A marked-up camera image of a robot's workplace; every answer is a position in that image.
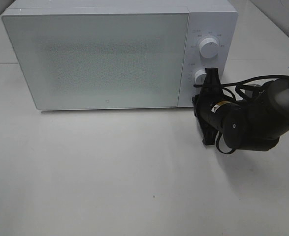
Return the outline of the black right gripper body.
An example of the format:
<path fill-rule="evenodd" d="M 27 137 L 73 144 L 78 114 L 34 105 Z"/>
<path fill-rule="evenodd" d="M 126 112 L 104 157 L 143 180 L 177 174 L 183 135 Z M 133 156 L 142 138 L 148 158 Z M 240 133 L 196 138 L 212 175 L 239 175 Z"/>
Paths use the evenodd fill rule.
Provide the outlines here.
<path fill-rule="evenodd" d="M 219 145 L 225 118 L 225 112 L 220 109 L 225 102 L 226 96 L 220 86 L 203 86 L 200 94 L 194 97 L 194 114 L 206 146 Z"/>

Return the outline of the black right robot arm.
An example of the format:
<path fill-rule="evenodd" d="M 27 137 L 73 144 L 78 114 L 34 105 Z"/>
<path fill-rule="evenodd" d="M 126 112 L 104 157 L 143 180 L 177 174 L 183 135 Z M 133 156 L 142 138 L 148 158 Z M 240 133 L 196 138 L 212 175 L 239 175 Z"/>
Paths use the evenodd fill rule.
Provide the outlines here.
<path fill-rule="evenodd" d="M 222 84 L 217 68 L 205 70 L 195 85 L 194 115 L 203 144 L 219 147 L 223 139 L 229 154 L 236 150 L 268 151 L 289 131 L 289 75 L 265 75 Z"/>

